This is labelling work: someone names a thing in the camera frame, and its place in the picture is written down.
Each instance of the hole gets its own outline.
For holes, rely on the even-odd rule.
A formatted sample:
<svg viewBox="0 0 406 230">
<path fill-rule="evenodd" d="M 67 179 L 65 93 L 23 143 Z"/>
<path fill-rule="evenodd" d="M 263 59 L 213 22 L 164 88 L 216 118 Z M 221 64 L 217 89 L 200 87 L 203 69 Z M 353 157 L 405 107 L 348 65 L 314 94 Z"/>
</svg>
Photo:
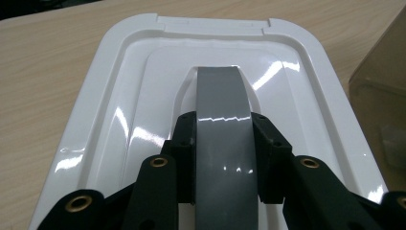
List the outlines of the hole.
<svg viewBox="0 0 406 230">
<path fill-rule="evenodd" d="M 349 222 L 347 224 L 350 230 L 364 230 L 365 228 L 357 222 Z"/>
<path fill-rule="evenodd" d="M 317 163 L 315 160 L 305 158 L 301 160 L 302 165 L 311 168 L 311 169 L 317 169 L 319 168 L 319 163 Z"/>
<path fill-rule="evenodd" d="M 282 143 L 281 142 L 274 142 L 274 147 L 281 147 Z"/>
<path fill-rule="evenodd" d="M 90 195 L 79 195 L 69 200 L 65 209 L 69 213 L 76 213 L 86 209 L 91 203 L 92 197 Z"/>
<path fill-rule="evenodd" d="M 157 158 L 155 158 L 155 159 L 152 159 L 152 160 L 149 162 L 149 164 L 150 164 L 152 167 L 155 167 L 155 168 L 163 167 L 163 166 L 167 165 L 167 163 L 168 163 L 168 160 L 165 159 L 165 158 L 163 158 L 163 157 L 157 157 Z"/>
<path fill-rule="evenodd" d="M 155 222 L 153 220 L 147 219 L 140 223 L 140 230 L 153 230 L 155 229 Z"/>
<path fill-rule="evenodd" d="M 400 206 L 402 206 L 402 208 L 406 209 L 406 197 L 405 196 L 401 196 L 397 199 L 397 203 L 400 204 Z"/>
</svg>

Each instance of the glossy white surface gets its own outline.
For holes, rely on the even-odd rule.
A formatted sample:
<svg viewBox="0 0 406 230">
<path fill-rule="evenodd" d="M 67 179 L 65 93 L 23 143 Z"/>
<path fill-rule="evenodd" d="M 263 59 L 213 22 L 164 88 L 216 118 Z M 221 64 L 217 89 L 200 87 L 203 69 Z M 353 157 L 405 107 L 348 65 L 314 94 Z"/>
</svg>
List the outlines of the glossy white surface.
<svg viewBox="0 0 406 230">
<path fill-rule="evenodd" d="M 353 192 L 386 191 L 347 98 L 317 39 L 279 19 L 130 17 L 103 38 L 65 129 L 30 229 L 82 188 L 110 196 L 158 154 L 177 116 L 195 110 L 197 66 L 239 66 L 252 111 L 295 154 L 325 161 Z M 181 205 L 180 229 L 193 208 Z M 259 205 L 259 229 L 285 229 L 280 205 Z"/>
</svg>

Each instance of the black bracket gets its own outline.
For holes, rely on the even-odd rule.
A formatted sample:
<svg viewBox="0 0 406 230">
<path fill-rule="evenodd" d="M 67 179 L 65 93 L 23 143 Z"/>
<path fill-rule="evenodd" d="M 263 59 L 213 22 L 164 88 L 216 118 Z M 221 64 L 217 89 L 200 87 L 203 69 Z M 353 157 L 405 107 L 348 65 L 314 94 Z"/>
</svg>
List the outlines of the black bracket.
<svg viewBox="0 0 406 230">
<path fill-rule="evenodd" d="M 380 204 L 347 190 L 330 168 L 292 146 L 269 121 L 252 113 L 259 198 L 283 203 L 289 229 L 406 229 L 406 193 Z M 136 182 L 104 198 L 79 190 L 63 197 L 39 229 L 178 229 L 178 203 L 194 204 L 196 114 L 181 115 L 161 154 L 147 158 Z"/>
</svg>

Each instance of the wooden table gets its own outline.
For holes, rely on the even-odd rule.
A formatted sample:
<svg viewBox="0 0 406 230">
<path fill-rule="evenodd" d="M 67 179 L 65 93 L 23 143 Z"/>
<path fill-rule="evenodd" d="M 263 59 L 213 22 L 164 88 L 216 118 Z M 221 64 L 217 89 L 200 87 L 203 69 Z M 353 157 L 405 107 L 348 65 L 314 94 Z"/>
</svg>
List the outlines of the wooden table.
<svg viewBox="0 0 406 230">
<path fill-rule="evenodd" d="M 131 15 L 292 21 L 323 44 L 343 88 L 405 0 L 116 0 L 0 21 L 0 229 L 26 229 L 90 62 Z"/>
</svg>

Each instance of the brass insert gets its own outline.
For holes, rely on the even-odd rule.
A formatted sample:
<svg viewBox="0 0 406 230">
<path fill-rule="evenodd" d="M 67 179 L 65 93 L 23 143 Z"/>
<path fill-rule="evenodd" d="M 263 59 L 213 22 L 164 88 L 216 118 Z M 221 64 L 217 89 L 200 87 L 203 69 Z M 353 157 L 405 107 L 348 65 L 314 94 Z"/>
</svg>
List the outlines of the brass insert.
<svg viewBox="0 0 406 230">
<path fill-rule="evenodd" d="M 157 158 L 152 159 L 149 164 L 152 167 L 159 168 L 159 167 L 166 166 L 167 163 L 168 163 L 167 159 L 165 159 L 163 157 L 157 157 Z"/>
<path fill-rule="evenodd" d="M 79 195 L 69 200 L 69 202 L 65 206 L 65 209 L 69 213 L 80 212 L 89 207 L 89 205 L 92 203 L 92 200 L 93 199 L 90 195 Z"/>
<path fill-rule="evenodd" d="M 397 203 L 399 203 L 402 208 L 406 209 L 406 196 L 399 197 Z"/>
<path fill-rule="evenodd" d="M 319 163 L 317 163 L 317 161 L 309 159 L 309 158 L 305 158 L 301 160 L 302 165 L 311 168 L 311 169 L 317 169 L 319 168 Z"/>
</svg>

